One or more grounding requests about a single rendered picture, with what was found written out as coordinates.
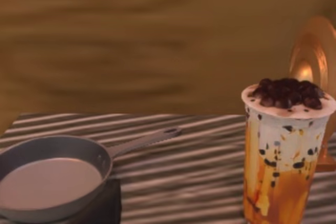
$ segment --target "clear cup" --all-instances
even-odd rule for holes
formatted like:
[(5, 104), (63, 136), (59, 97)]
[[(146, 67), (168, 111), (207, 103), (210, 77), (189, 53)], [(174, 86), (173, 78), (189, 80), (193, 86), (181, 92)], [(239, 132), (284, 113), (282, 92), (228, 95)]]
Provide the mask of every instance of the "clear cup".
[(266, 108), (245, 89), (244, 214), (250, 224), (299, 224), (306, 207), (324, 131), (336, 102)]

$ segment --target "bubble tea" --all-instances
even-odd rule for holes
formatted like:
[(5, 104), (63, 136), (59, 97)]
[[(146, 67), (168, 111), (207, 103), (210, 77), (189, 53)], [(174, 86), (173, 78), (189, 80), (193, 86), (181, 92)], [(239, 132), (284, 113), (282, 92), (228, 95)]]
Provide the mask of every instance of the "bubble tea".
[(299, 224), (336, 102), (316, 85), (295, 79), (264, 79), (241, 97), (245, 218), (250, 224)]

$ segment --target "frying pan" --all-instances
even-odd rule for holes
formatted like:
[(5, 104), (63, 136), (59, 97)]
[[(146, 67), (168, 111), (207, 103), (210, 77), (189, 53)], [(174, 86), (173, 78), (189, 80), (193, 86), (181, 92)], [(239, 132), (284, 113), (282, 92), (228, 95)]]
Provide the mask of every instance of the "frying pan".
[(26, 223), (69, 217), (103, 189), (115, 157), (180, 134), (170, 128), (110, 148), (66, 135), (16, 144), (0, 154), (0, 215)]

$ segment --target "wooden wall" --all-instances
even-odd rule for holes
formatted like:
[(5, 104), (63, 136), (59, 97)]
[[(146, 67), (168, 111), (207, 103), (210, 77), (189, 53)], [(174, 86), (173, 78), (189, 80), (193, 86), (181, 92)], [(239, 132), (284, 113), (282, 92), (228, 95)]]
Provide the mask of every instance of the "wooden wall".
[(18, 112), (242, 113), (246, 85), (287, 75), (305, 21), (335, 13), (336, 0), (0, 0), (0, 124)]

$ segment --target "striped tablecloth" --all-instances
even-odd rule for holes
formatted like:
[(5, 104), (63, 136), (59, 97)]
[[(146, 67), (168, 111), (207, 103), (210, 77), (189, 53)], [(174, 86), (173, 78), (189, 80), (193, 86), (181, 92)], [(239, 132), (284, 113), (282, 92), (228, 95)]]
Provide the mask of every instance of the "striped tablecloth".
[[(114, 176), (122, 181), (122, 224), (245, 223), (241, 115), (24, 114), (0, 138), (0, 147), (51, 134), (110, 146), (171, 126), (182, 127), (183, 135), (115, 161)], [(336, 222), (335, 182), (336, 173), (316, 174), (303, 224)]]

